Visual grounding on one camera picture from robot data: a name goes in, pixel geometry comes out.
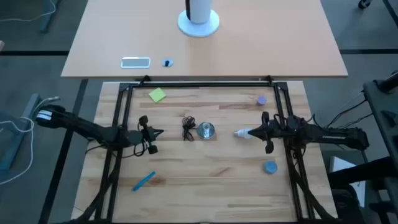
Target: light wood desk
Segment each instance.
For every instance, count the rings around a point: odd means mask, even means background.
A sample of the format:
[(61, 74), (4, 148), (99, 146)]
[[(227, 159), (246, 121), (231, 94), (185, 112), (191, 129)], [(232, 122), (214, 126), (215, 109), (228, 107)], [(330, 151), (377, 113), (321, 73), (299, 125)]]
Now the light wood desk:
[[(63, 77), (346, 77), (320, 0), (214, 0), (220, 28), (204, 39), (180, 32), (184, 0), (90, 0)], [(150, 57), (149, 69), (121, 69)], [(174, 65), (164, 68), (162, 61)]]
[[(95, 116), (95, 122), (102, 126), (111, 126), (118, 86), (119, 83), (103, 84)], [(259, 139), (233, 137), (238, 129), (258, 127), (263, 111), (277, 112), (272, 88), (164, 88), (167, 97), (160, 103), (149, 98), (151, 90), (134, 90), (129, 129), (136, 129), (138, 118), (146, 114), (150, 126), (165, 132), (155, 142), (157, 154), (122, 160), (114, 222), (296, 221), (282, 141), (274, 140), (274, 152), (266, 154), (265, 144)], [(289, 91), (294, 113), (308, 119), (310, 110), (303, 83), (289, 82)], [(259, 95), (268, 99), (263, 107), (256, 106)], [(193, 130), (195, 141), (182, 141), (184, 116), (195, 117), (197, 124), (213, 123), (216, 137), (202, 141)], [(131, 152), (132, 148), (124, 150), (125, 155)], [(98, 192), (105, 155), (105, 149), (86, 155), (74, 217)], [(276, 161), (276, 174), (262, 171), (266, 160)], [(308, 145), (304, 162), (311, 191), (336, 216), (318, 144)], [(152, 171), (156, 171), (156, 176), (132, 192)], [(306, 214), (303, 198), (301, 202)]]

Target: yellow sticky note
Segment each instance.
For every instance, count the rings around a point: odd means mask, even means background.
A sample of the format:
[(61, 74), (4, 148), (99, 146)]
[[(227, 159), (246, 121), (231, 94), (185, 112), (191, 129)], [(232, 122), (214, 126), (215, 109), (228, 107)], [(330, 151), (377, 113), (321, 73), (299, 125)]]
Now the yellow sticky note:
[(157, 88), (154, 91), (149, 93), (149, 96), (153, 99), (155, 103), (163, 100), (166, 97), (166, 94), (163, 92), (161, 88)]

